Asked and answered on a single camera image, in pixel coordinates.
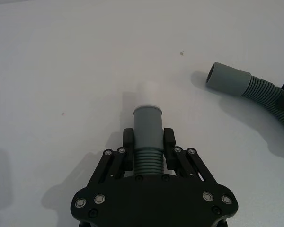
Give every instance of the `gray plastic pipe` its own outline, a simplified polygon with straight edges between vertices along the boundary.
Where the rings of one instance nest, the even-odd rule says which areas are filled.
[[[260,104],[284,125],[284,111],[275,106],[282,89],[270,82],[216,62],[208,74],[206,86]]]
[[[159,85],[146,81],[138,84],[134,114],[134,174],[162,174],[163,129],[159,107]]]
[[[134,111],[134,174],[162,174],[162,111],[156,106],[141,106]]]

